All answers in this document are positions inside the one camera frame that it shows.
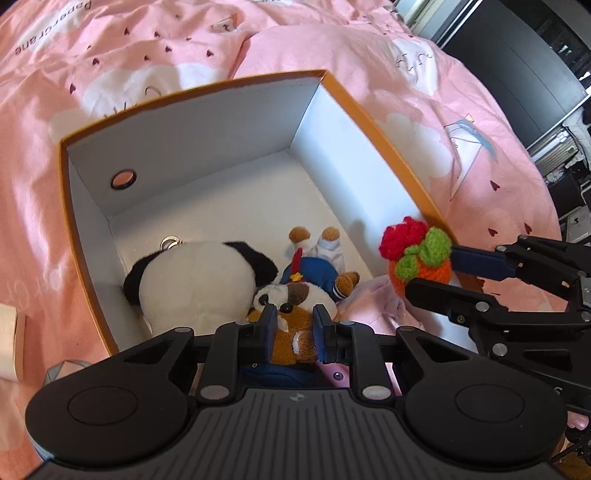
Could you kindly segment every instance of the bed sheet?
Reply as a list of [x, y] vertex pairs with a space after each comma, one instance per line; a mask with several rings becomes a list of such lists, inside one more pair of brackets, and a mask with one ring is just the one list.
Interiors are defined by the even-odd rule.
[[[0, 478], [22, 478], [39, 462], [23, 416], [48, 369], [106, 356], [73, 265], [57, 174], [59, 139], [91, 122], [218, 80], [329, 69], [462, 244], [559, 237], [544, 182], [492, 96], [391, 10], [381, 0], [20, 0], [1, 18], [0, 302], [26, 313], [27, 327], [25, 379], [0, 381]], [[560, 308], [510, 281], [485, 289], [509, 307]]]

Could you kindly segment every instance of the black panda ear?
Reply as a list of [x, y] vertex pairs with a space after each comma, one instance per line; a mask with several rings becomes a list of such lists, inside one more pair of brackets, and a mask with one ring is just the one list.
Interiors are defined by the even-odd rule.
[[158, 250], [153, 254], [140, 258], [134, 263], [134, 266], [131, 267], [131, 271], [125, 277], [125, 281], [123, 282], [123, 293], [127, 301], [132, 305], [139, 305], [139, 283], [142, 281], [144, 270], [148, 264], [161, 253], [162, 251]]
[[225, 244], [238, 251], [252, 267], [257, 288], [264, 287], [275, 280], [279, 270], [268, 256], [253, 250], [246, 242], [225, 242]]

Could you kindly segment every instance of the plush toy button eye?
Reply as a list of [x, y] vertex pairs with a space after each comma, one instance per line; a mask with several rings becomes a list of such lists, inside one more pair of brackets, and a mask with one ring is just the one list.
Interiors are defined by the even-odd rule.
[[279, 307], [279, 311], [281, 313], [291, 313], [291, 311], [293, 310], [293, 306], [289, 303], [284, 303], [281, 305], [281, 307]]

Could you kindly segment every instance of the cardboard box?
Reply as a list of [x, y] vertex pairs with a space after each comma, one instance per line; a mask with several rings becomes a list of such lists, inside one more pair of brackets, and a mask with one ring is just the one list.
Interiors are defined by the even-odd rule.
[[[121, 285], [167, 236], [243, 240], [282, 271], [293, 226], [312, 236], [335, 226], [347, 269], [366, 280], [387, 271], [378, 245], [388, 225], [411, 215], [448, 230], [412, 169], [323, 70], [136, 106], [65, 138], [60, 165], [73, 255], [110, 353], [146, 339]], [[135, 181], [113, 189], [122, 170]]]

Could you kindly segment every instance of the stuffed animal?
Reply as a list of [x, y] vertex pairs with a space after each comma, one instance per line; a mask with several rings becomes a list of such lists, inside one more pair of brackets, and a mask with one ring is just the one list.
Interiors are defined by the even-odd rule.
[[244, 242], [182, 243], [138, 260], [123, 289], [141, 307], [152, 335], [178, 326], [209, 335], [224, 323], [246, 321], [256, 290], [277, 272]]
[[351, 295], [359, 283], [359, 274], [345, 271], [338, 229], [325, 228], [312, 247], [308, 243], [310, 232], [302, 226], [292, 228], [289, 237], [295, 246], [295, 254], [280, 283], [303, 280], [322, 288], [335, 302]]
[[305, 281], [288, 284], [271, 284], [257, 292], [254, 311], [248, 319], [256, 322], [265, 305], [277, 307], [277, 332], [271, 355], [271, 363], [294, 365], [316, 361], [316, 344], [312, 333], [314, 306], [322, 304], [332, 320], [337, 320], [334, 301], [320, 287]]
[[386, 228], [379, 252], [389, 260], [388, 275], [396, 292], [404, 297], [413, 278], [449, 283], [452, 278], [452, 241], [437, 227], [411, 217]]

